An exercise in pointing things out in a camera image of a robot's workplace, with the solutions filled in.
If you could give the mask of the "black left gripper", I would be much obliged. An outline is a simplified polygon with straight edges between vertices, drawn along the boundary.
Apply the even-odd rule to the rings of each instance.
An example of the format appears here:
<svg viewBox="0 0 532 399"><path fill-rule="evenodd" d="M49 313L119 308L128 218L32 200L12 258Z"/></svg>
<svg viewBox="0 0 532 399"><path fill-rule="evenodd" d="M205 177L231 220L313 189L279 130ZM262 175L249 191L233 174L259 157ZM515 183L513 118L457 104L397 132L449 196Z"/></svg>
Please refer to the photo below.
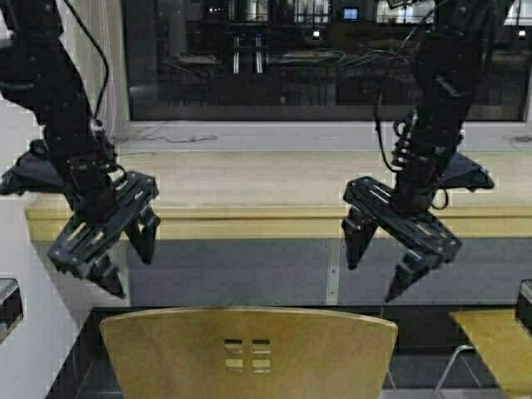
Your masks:
<svg viewBox="0 0 532 399"><path fill-rule="evenodd" d="M125 235L142 262L152 263L161 222L152 207L159 195L155 178L115 161L74 158L56 167L67 186L72 216L47 252L52 265L125 298L108 251Z"/></svg>

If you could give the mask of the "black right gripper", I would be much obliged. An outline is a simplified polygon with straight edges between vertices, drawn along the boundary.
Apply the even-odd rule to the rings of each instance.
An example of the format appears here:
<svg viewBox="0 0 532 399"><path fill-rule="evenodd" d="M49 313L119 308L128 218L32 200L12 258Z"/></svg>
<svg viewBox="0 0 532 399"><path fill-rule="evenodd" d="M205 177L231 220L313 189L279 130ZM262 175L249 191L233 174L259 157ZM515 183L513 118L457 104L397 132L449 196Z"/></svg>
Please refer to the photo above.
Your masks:
<svg viewBox="0 0 532 399"><path fill-rule="evenodd" d="M347 267L355 269L374 234L383 229L407 252L396 265L385 302L400 297L433 268L452 262L461 241L428 209L413 213L395 206L394 189L364 176L347 182L343 200L350 205L341 223Z"/></svg>

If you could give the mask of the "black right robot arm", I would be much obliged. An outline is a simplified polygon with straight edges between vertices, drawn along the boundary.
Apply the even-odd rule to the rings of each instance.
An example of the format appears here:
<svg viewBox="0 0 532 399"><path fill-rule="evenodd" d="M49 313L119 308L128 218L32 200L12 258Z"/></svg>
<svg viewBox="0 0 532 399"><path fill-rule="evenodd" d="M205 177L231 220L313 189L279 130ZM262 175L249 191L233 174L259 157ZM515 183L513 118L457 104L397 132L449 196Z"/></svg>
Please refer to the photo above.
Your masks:
<svg viewBox="0 0 532 399"><path fill-rule="evenodd" d="M507 7L498 1L444 1L431 12L433 26L418 24L413 74L421 100L396 121L388 167L395 184L370 176L350 180L342 221L347 265L355 269L379 229L406 247L386 299L392 301L442 264L452 262L461 241L435 216L437 192L491 190L487 170L462 155L463 125L489 73L497 33Z"/></svg>

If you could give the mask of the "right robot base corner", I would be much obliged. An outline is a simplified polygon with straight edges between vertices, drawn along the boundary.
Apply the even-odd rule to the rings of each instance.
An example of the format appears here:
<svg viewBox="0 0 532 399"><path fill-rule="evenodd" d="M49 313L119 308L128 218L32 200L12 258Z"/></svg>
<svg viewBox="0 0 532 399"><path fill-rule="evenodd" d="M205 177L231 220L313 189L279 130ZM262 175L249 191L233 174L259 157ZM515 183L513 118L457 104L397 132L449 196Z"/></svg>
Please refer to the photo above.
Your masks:
<svg viewBox="0 0 532 399"><path fill-rule="evenodd" d="M531 325L531 280L525 279L520 282L515 319L528 331L532 332Z"/></svg>

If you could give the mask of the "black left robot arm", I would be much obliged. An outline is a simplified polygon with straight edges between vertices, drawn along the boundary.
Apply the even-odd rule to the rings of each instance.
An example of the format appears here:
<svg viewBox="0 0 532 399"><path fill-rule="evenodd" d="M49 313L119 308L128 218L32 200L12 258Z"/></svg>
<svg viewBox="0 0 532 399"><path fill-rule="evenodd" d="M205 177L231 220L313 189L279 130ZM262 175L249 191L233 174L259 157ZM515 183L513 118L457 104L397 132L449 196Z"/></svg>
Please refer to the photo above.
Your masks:
<svg viewBox="0 0 532 399"><path fill-rule="evenodd" d="M48 250L56 270L124 298L108 252L126 236L150 263L160 218L154 177L125 170L91 109L81 75L64 47L53 1L4 1L10 34L1 41L1 94L30 111L42 137L1 178L3 195L63 195L72 215Z"/></svg>

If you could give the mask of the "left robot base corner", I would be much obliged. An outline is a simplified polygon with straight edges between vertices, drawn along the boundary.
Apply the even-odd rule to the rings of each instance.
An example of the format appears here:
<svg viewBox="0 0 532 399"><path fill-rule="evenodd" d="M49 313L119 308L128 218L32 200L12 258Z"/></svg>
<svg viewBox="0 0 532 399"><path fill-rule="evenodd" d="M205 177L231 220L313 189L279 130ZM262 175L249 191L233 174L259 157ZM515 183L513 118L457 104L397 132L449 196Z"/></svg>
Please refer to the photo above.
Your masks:
<svg viewBox="0 0 532 399"><path fill-rule="evenodd" d="M1 279L1 342L23 320L22 295L15 278Z"/></svg>

